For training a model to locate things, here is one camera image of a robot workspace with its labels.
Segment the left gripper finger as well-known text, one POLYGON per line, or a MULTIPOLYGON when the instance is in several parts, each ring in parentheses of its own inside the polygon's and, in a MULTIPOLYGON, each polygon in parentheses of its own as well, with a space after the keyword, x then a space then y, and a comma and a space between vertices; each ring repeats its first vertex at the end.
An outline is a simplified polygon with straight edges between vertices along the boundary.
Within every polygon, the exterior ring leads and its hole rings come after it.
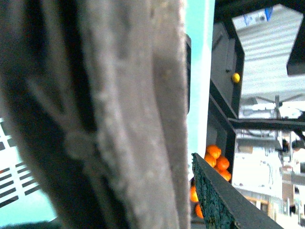
POLYGON ((193 153, 193 177, 207 229, 281 229, 251 204, 199 154, 193 153))

